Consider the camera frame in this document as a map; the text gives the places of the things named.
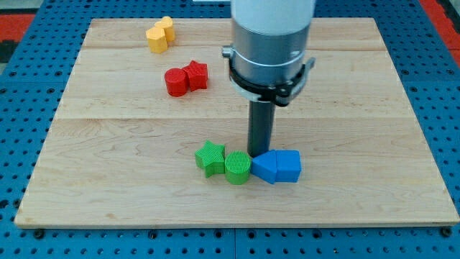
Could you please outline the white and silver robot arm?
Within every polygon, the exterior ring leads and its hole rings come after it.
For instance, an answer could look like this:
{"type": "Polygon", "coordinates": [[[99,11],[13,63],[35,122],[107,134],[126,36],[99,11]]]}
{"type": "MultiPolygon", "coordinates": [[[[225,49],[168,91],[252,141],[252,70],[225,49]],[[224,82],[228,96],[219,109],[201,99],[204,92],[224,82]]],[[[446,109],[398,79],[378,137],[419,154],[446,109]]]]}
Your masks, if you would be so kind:
{"type": "Polygon", "coordinates": [[[231,85],[249,100],[247,152],[270,148],[275,109],[304,89],[314,58],[305,58],[316,0],[231,1],[232,43],[222,48],[231,85]]]}

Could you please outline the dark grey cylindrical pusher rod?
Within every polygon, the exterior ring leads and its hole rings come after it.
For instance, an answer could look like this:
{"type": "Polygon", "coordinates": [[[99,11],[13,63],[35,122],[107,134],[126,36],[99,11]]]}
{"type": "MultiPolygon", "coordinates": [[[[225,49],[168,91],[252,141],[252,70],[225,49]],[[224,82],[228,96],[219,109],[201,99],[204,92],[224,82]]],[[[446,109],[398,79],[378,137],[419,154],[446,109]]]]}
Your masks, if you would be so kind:
{"type": "Polygon", "coordinates": [[[247,152],[250,156],[257,157],[269,150],[274,117],[274,104],[249,103],[247,152]]]}

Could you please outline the black clamp mount ring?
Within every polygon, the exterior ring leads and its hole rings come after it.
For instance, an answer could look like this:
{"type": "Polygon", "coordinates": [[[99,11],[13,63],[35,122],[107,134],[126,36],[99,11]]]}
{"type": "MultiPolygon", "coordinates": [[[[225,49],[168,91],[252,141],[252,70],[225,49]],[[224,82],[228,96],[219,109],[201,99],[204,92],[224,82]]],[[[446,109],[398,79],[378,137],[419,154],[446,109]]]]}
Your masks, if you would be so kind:
{"type": "Polygon", "coordinates": [[[316,62],[315,58],[309,58],[304,63],[305,51],[293,60],[276,65],[247,60],[232,45],[223,46],[221,54],[228,59],[229,80],[236,92],[254,103],[281,107],[289,105],[305,88],[316,62]],[[238,68],[249,71],[249,75],[243,76],[238,68]]]}

